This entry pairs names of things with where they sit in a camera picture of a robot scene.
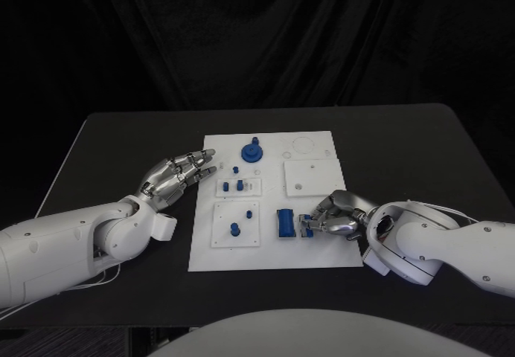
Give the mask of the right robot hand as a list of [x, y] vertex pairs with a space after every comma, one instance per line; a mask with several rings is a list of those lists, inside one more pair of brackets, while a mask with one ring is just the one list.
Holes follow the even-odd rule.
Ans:
[[300, 214], [301, 237], [314, 237], [315, 232], [344, 237], [354, 241], [379, 205], [347, 190], [334, 190], [320, 201], [310, 214]]

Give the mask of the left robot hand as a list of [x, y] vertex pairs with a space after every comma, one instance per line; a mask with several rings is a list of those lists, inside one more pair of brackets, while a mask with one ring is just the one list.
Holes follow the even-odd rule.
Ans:
[[186, 188], [214, 173], [216, 167], [207, 167], [213, 156], [213, 149], [188, 152], [164, 159], [147, 172], [135, 196], [155, 212], [173, 205]]

